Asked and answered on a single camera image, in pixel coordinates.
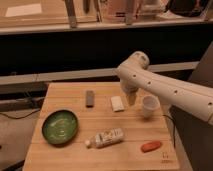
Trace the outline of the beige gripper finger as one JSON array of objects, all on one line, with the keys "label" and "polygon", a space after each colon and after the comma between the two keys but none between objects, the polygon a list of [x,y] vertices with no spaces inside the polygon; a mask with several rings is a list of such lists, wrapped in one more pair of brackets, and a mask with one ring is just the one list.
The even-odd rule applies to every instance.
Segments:
[{"label": "beige gripper finger", "polygon": [[135,93],[129,93],[126,95],[127,102],[130,106],[133,106],[136,102],[137,95]]}]

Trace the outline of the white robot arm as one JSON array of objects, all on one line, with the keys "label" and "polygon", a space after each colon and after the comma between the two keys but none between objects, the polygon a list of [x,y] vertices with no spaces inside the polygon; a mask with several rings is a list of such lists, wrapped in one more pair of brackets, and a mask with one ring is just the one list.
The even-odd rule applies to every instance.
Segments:
[{"label": "white robot arm", "polygon": [[115,70],[127,94],[144,89],[213,125],[213,88],[162,76],[147,70],[149,57],[136,51]]}]

